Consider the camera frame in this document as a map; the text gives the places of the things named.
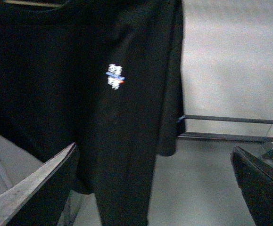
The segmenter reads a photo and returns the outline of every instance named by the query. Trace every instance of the hanging garment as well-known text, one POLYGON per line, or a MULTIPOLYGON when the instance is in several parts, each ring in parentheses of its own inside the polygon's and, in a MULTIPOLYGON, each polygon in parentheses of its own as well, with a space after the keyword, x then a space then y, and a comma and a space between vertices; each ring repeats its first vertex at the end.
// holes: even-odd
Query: hanging garment
POLYGON ((103 226, 147 225, 155 156, 184 132, 181 2, 2 5, 0 24, 0 134, 41 161, 76 142, 103 226))

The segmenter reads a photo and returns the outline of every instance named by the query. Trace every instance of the small embroidered logo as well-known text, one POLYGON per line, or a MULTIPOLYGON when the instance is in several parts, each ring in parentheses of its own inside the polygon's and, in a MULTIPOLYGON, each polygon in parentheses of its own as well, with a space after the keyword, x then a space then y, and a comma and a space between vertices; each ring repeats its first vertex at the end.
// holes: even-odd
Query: small embroidered logo
POLYGON ((114 64, 109 65, 108 72, 108 84, 112 86, 113 89, 118 89, 119 85, 124 82, 125 77, 122 77, 123 68, 121 66, 116 66, 114 64))

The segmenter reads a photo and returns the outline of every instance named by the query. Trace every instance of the white wall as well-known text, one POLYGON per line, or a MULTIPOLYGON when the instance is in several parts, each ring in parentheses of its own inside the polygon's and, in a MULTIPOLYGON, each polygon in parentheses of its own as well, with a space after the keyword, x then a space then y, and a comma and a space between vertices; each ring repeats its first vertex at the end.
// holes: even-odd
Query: white wall
MULTIPOLYGON (((186 114, 273 120, 273 0, 184 1, 186 114)), ((270 125, 188 120, 187 131, 273 135, 270 125)))

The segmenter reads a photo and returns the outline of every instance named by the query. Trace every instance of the floor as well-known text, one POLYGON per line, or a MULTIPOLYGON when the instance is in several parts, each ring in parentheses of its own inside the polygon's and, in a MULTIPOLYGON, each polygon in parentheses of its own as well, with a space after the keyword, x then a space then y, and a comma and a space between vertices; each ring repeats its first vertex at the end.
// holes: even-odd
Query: floor
MULTIPOLYGON (((259 143, 179 140, 175 155, 159 156, 149 226, 254 226, 230 162, 235 146, 263 153, 259 143)), ((84 196, 74 226, 101 226, 94 195, 84 196)))

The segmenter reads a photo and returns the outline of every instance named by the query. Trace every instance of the metal rod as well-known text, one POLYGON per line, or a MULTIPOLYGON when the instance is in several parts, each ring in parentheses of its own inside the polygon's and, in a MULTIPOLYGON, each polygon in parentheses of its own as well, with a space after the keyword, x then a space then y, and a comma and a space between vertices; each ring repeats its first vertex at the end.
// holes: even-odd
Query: metal rod
POLYGON ((273 137, 255 137, 255 136, 216 134, 216 133, 185 132, 185 133, 182 133, 181 135, 179 135, 178 137, 234 140, 234 141, 251 141, 251 142, 273 142, 273 137))
POLYGON ((180 118, 180 120, 182 120, 182 119, 211 120, 211 121, 232 121, 232 122, 273 124, 273 120, 229 118, 229 117, 214 117, 214 116, 189 115, 189 114, 182 116, 180 118))

